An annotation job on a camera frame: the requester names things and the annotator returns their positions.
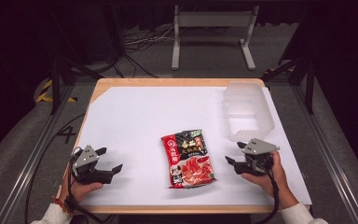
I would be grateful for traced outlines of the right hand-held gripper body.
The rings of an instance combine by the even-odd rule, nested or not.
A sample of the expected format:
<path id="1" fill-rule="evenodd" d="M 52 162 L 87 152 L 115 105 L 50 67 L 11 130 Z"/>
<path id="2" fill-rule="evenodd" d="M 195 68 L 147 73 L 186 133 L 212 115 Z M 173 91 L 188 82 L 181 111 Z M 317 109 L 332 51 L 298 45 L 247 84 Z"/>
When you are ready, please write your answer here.
<path id="1" fill-rule="evenodd" d="M 241 148 L 245 161 L 236 161 L 237 175 L 243 173 L 255 176 L 265 175 L 273 166 L 273 159 L 270 153 L 279 150 L 280 147 L 263 140 L 253 138 L 245 148 Z"/>

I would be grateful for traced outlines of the yellow and black floor tape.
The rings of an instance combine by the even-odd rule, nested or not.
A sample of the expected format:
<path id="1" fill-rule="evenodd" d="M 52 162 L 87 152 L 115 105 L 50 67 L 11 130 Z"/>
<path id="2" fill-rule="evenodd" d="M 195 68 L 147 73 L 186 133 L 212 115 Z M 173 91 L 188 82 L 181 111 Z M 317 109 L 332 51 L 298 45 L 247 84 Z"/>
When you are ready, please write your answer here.
<path id="1" fill-rule="evenodd" d="M 53 97 L 49 97 L 48 96 L 48 90 L 49 88 L 52 87 L 52 79 L 48 79 L 45 84 L 42 87 L 41 92 L 39 93 L 39 95 L 36 97 L 36 102 L 49 102 L 49 103 L 53 103 Z M 69 97 L 67 100 L 68 103 L 76 103 L 77 102 L 77 97 Z"/>

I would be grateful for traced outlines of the white metal stand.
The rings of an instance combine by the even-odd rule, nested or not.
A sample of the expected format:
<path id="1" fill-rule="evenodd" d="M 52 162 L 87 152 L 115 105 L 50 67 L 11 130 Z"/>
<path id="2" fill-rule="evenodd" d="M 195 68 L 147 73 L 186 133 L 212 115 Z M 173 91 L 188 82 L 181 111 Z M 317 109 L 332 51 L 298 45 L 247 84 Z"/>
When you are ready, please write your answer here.
<path id="1" fill-rule="evenodd" d="M 239 40 L 248 69 L 255 70 L 255 62 L 249 49 L 259 6 L 245 11 L 182 11 L 174 8 L 172 47 L 172 70 L 179 69 L 181 27 L 244 27 L 244 38 Z"/>

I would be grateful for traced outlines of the black tripod stand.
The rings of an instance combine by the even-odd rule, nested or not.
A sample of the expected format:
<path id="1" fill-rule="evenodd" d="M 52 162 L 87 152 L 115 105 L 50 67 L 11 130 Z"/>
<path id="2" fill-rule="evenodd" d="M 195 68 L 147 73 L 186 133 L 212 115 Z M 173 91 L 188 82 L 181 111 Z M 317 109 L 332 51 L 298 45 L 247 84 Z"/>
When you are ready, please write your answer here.
<path id="1" fill-rule="evenodd" d="M 266 71 L 260 78 L 264 82 L 276 77 L 284 71 L 292 68 L 293 72 L 288 78 L 288 82 L 292 86 L 298 86 L 301 81 L 306 79 L 306 91 L 305 91 L 305 106 L 308 112 L 313 115 L 313 88 L 314 88 L 314 63 L 313 59 L 317 56 L 317 53 L 310 49 L 306 50 L 302 56 L 299 56 L 293 60 L 290 60 L 283 65 L 280 65 L 276 69 Z"/>
<path id="2" fill-rule="evenodd" d="M 58 113 L 63 103 L 61 85 L 74 86 L 76 83 L 75 68 L 82 76 L 91 77 L 94 80 L 102 78 L 100 74 L 86 67 L 77 57 L 76 51 L 71 44 L 65 31 L 62 29 L 60 20 L 56 17 L 51 7 L 46 7 L 47 19 L 51 23 L 48 30 L 49 44 L 51 48 L 51 79 L 53 106 L 51 114 Z"/>

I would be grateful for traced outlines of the person's right hand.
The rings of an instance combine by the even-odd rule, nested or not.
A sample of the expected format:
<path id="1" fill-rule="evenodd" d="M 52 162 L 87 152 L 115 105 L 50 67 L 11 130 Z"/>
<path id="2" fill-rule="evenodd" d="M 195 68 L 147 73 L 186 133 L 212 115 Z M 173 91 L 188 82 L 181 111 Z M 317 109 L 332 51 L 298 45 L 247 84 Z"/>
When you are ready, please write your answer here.
<path id="1" fill-rule="evenodd" d="M 282 200 L 284 197 L 290 194 L 290 189 L 287 184 L 285 171 L 281 165 L 281 158 L 278 151 L 272 151 L 270 153 L 273 159 L 273 166 L 270 170 L 270 175 L 273 177 L 276 185 L 279 189 L 279 197 Z M 267 195 L 273 196 L 273 185 L 270 178 L 267 175 L 263 176 L 255 176 L 243 173 L 241 177 L 250 181 L 253 184 L 259 186 L 262 190 L 264 190 Z"/>

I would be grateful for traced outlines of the red and black food packet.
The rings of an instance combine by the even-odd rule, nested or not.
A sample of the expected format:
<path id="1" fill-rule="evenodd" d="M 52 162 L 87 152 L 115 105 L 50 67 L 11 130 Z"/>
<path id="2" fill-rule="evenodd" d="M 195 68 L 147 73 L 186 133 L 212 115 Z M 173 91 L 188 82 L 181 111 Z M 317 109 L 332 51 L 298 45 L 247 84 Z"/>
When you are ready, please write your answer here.
<path id="1" fill-rule="evenodd" d="M 191 189 L 215 181 L 213 166 L 202 130 L 161 137 L 169 164 L 172 189 Z"/>

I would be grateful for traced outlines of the aluminium rail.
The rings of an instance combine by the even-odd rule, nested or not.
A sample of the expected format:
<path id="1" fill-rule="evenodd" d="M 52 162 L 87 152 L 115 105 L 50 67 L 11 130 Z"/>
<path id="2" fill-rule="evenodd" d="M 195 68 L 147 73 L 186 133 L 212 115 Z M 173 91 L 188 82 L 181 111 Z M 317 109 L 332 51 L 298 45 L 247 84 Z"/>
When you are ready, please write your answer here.
<path id="1" fill-rule="evenodd" d="M 351 189 L 350 182 L 345 175 L 342 167 L 337 162 L 333 155 L 327 140 L 324 137 L 323 131 L 317 122 L 317 119 L 309 112 L 305 104 L 305 95 L 298 86 L 292 88 L 292 92 L 300 104 L 303 113 L 305 114 L 307 123 L 309 124 L 312 133 L 316 139 L 318 150 L 323 158 L 324 164 L 332 177 L 336 186 L 338 194 L 344 203 L 353 224 L 358 224 L 358 201 Z"/>
<path id="2" fill-rule="evenodd" d="M 37 140 L 32 144 L 30 151 L 25 153 L 26 161 L 21 162 L 15 160 L 15 163 L 21 165 L 21 170 L 16 175 L 16 182 L 12 185 L 4 205 L 0 209 L 0 224 L 8 224 L 20 203 L 24 192 L 28 189 L 36 172 L 36 166 L 42 160 L 43 151 L 48 148 L 48 141 L 52 139 L 53 128 L 63 111 L 64 105 L 71 96 L 73 89 L 74 86 L 67 86 L 66 88 L 62 87 L 63 103 L 60 106 L 58 113 L 55 115 L 51 114 L 52 103 L 51 109 L 43 115 L 45 121 L 41 126 L 41 131 L 37 132 Z"/>

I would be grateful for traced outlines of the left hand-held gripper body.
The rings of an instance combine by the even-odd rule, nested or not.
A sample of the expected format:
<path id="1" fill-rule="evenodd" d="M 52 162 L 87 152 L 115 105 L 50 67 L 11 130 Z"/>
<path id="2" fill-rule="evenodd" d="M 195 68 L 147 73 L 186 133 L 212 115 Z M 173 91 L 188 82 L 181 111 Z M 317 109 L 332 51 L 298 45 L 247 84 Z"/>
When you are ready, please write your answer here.
<path id="1" fill-rule="evenodd" d="M 72 172 L 77 182 L 81 184 L 102 183 L 110 184 L 112 171 L 100 171 L 95 168 L 100 156 L 92 146 L 79 149 L 72 163 Z"/>

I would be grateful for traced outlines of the person's left hand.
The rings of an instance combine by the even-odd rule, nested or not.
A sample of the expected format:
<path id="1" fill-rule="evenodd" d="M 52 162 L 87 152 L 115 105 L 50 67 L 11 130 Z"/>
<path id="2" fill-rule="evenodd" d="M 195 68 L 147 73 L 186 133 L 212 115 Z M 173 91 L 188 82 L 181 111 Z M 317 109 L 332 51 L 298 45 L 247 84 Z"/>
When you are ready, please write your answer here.
<path id="1" fill-rule="evenodd" d="M 61 188 L 61 192 L 60 195 L 58 197 L 58 200 L 61 203 L 64 203 L 64 200 L 66 199 L 66 197 L 69 195 L 69 191 L 68 191 L 68 181 L 66 179 L 64 179 L 62 181 L 62 188 Z M 77 183 L 76 181 L 72 184 L 71 186 L 71 192 L 72 195 L 74 196 L 74 199 L 80 203 L 81 201 L 83 201 L 85 199 L 85 197 L 98 189 L 101 189 L 103 187 L 102 183 L 91 183 L 88 185 L 83 185 L 80 183 Z"/>

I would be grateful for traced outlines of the white paper sheet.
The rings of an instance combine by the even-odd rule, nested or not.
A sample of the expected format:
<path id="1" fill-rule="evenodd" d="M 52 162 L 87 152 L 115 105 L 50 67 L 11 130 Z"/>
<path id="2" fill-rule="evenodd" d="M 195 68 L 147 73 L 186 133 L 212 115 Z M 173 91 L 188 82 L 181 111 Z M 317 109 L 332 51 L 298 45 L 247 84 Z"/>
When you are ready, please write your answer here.
<path id="1" fill-rule="evenodd" d="M 225 156 L 243 158 L 237 142 L 228 139 L 223 87 L 115 87 L 90 106 L 78 144 L 106 147 L 98 168 L 122 164 L 110 184 L 84 200 L 89 206 L 134 207 L 271 205 L 263 190 L 242 179 Z M 269 91 L 264 90 L 275 128 L 264 138 L 280 147 L 289 186 L 305 204 L 311 202 L 294 153 Z M 202 130 L 215 181 L 203 187 L 172 189 L 169 164 L 161 137 Z"/>

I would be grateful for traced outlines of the clear plastic container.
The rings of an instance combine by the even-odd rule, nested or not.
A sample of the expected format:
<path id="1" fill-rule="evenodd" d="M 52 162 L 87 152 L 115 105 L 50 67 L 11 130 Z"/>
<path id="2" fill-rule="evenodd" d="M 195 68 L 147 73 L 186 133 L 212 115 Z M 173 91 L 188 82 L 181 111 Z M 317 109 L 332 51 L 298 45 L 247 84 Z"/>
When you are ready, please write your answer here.
<path id="1" fill-rule="evenodd" d="M 228 83 L 223 94 L 223 104 L 230 141 L 263 139 L 275 128 L 265 89 L 256 82 Z"/>

